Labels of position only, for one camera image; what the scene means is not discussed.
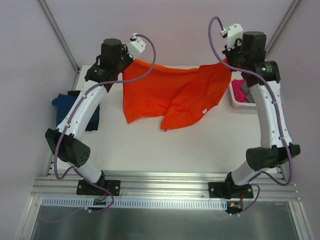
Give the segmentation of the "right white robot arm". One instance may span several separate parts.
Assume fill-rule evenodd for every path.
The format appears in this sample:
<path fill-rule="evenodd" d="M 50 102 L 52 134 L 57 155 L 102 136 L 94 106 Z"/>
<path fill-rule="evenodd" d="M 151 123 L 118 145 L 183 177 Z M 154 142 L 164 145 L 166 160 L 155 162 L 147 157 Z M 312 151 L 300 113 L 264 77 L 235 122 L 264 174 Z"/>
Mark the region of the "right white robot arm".
<path fill-rule="evenodd" d="M 260 126 L 260 146 L 246 150 L 245 162 L 228 174 L 229 181 L 224 184 L 224 193 L 233 198 L 259 173 L 285 163 L 291 164 L 301 149 L 292 143 L 286 127 L 278 64 L 265 59 L 266 35 L 261 31 L 232 33 L 227 30 L 222 36 L 227 39 L 223 54 L 231 70 L 240 71 L 246 81 Z"/>

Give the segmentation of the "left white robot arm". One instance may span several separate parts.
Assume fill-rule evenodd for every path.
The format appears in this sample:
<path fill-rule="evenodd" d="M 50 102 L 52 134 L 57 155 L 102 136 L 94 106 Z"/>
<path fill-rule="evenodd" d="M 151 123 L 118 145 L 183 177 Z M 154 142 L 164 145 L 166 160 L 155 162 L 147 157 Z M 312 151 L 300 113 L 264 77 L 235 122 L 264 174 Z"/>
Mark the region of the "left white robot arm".
<path fill-rule="evenodd" d="M 120 73 L 145 50 L 145 42 L 133 36 L 129 43 L 107 38 L 101 44 L 100 55 L 88 69 L 83 87 L 71 109 L 56 129 L 45 133 L 54 160 L 61 160 L 76 170 L 88 181 L 87 187 L 93 194 L 104 191 L 102 171 L 89 161 L 91 149 L 82 142 L 87 125 L 109 86 L 118 80 Z"/>

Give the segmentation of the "orange t shirt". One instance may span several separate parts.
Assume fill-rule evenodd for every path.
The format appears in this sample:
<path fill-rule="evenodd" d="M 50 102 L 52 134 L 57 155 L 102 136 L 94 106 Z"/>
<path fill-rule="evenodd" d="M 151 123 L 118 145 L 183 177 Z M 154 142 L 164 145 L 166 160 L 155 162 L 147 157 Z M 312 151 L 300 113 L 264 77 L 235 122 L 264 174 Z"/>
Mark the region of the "orange t shirt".
<path fill-rule="evenodd" d="M 163 131 L 189 127 L 217 106 L 232 73 L 222 63 L 179 69 L 135 60 L 124 72 L 123 113 L 127 123 L 141 118 L 162 117 Z"/>

